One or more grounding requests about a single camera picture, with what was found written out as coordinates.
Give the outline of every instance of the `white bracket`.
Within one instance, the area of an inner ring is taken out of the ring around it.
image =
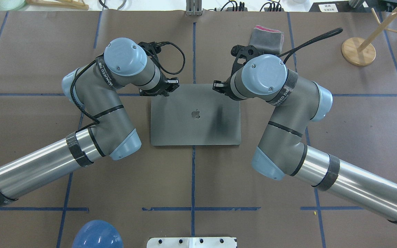
[[[146,248],[237,248],[233,237],[151,238]]]
[[[186,0],[186,15],[200,16],[202,15],[202,0]]]

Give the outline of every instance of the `light blue cap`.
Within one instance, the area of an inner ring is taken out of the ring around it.
[[[62,91],[63,94],[71,101],[73,102],[73,100],[71,99],[71,95],[70,95],[70,87],[71,84],[73,83],[74,78],[76,77],[76,72],[78,69],[68,73],[63,79],[62,79]],[[83,104],[81,103],[81,101],[78,98],[78,95],[76,94],[76,87],[73,88],[73,93],[74,93],[74,97],[76,99],[76,102],[78,102],[79,105],[83,106]]]
[[[326,114],[332,108],[334,98],[332,96],[332,93],[328,89],[320,86],[316,82],[314,82],[314,83],[318,87],[319,104],[318,104],[318,110],[316,111],[316,114],[311,119],[311,121],[320,121],[326,116]]]
[[[277,181],[285,176],[285,173],[258,146],[252,158],[252,167],[264,176]]]
[[[112,72],[121,76],[134,76],[141,72],[148,61],[145,51],[128,38],[117,38],[104,51],[105,63]]]
[[[139,150],[140,146],[142,146],[142,143],[139,139],[139,135],[137,135],[136,129],[133,129],[133,131],[122,141],[122,143],[120,143],[120,145],[114,149],[114,151],[110,154],[110,157],[112,160],[122,159]]]
[[[246,89],[257,95],[269,95],[279,91],[287,78],[287,68],[280,58],[264,54],[244,65],[241,74]]]
[[[73,240],[72,248],[123,248],[123,241],[114,226],[94,220],[85,224]]]

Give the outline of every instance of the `silver laptop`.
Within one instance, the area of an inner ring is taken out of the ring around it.
[[[240,102],[212,84],[181,84],[170,96],[151,98],[153,146],[239,145]]]

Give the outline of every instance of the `robotic arm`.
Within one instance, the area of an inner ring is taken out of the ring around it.
[[[119,160],[137,151],[141,146],[139,136],[116,90],[131,83],[139,88],[140,95],[168,96],[174,91],[178,79],[163,75],[156,56],[164,44],[137,45],[130,39],[117,38],[95,61],[65,76],[65,95],[95,122],[1,166],[0,207],[101,157]]]
[[[243,53],[244,66],[237,63]],[[232,75],[214,81],[213,89],[236,101],[259,97],[275,106],[252,167],[275,180],[294,176],[397,224],[396,183],[301,143],[309,121],[330,111],[332,94],[253,46],[236,46],[232,54],[237,57]]]

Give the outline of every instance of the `blue balloon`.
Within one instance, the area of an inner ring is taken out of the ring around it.
[[[123,242],[114,226],[105,221],[94,220],[79,230],[72,248],[123,248]]]

